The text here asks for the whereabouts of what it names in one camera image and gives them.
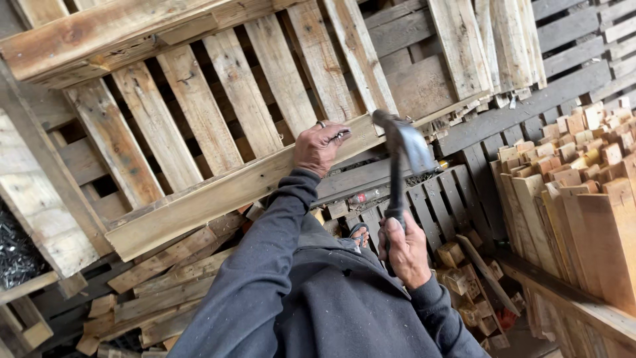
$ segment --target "hammer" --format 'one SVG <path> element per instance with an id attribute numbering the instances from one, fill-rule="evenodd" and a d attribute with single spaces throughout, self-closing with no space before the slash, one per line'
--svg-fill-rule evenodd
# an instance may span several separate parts
<path id="1" fill-rule="evenodd" d="M 373 123 L 384 128 L 387 138 L 386 145 L 391 155 L 391 199 L 389 207 L 384 211 L 384 216 L 397 219 L 402 228 L 406 230 L 403 215 L 404 201 L 402 200 L 404 187 L 402 153 L 406 154 L 413 175 L 433 172 L 439 168 L 439 164 L 433 159 L 422 134 L 399 116 L 383 110 L 375 110 Z M 393 272 L 393 267 L 389 262 L 389 250 L 391 249 L 389 240 L 385 243 L 385 249 L 387 252 L 385 262 L 387 272 L 391 277 L 395 277 L 395 272 Z"/>

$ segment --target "person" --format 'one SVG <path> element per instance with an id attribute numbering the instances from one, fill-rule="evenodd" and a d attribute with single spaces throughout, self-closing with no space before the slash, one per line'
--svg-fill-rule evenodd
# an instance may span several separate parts
<path id="1" fill-rule="evenodd" d="M 308 214 L 351 135 L 324 121 L 298 136 L 296 167 L 221 265 L 168 358 L 488 357 L 431 275 L 425 234 L 409 214 L 406 231 L 390 218 L 378 234 L 379 259 L 390 257 L 406 289 L 369 249 L 337 241 Z M 354 233 L 354 247 L 364 246 L 365 231 Z"/>

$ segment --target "hammer head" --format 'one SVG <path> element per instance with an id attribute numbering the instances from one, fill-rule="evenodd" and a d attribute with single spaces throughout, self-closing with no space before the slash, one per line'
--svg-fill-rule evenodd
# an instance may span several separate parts
<path id="1" fill-rule="evenodd" d="M 438 167 L 422 133 L 399 116 L 375 110 L 373 123 L 384 128 L 391 156 L 404 152 L 415 175 L 430 173 Z"/>

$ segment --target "left hand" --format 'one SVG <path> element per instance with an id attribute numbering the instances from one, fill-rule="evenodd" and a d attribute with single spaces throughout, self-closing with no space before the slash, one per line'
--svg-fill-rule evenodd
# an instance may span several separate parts
<path id="1" fill-rule="evenodd" d="M 307 169 L 324 177 L 331 168 L 336 151 L 345 140 L 351 137 L 348 132 L 340 138 L 336 138 L 338 133 L 349 131 L 346 125 L 332 123 L 328 120 L 322 121 L 326 125 L 322 128 L 320 124 L 300 133 L 296 138 L 296 149 L 294 152 L 294 163 L 297 168 Z"/>

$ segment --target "right hand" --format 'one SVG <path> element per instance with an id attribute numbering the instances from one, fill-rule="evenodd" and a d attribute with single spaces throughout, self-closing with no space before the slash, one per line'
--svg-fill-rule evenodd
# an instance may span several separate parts
<path id="1" fill-rule="evenodd" d="M 396 276 L 404 282 L 406 288 L 414 290 L 431 279 L 428 252 L 426 251 L 426 234 L 420 229 L 413 217 L 404 211 L 406 232 L 394 218 L 383 218 L 380 221 L 380 260 L 387 260 L 386 241 L 391 243 L 389 260 Z"/>

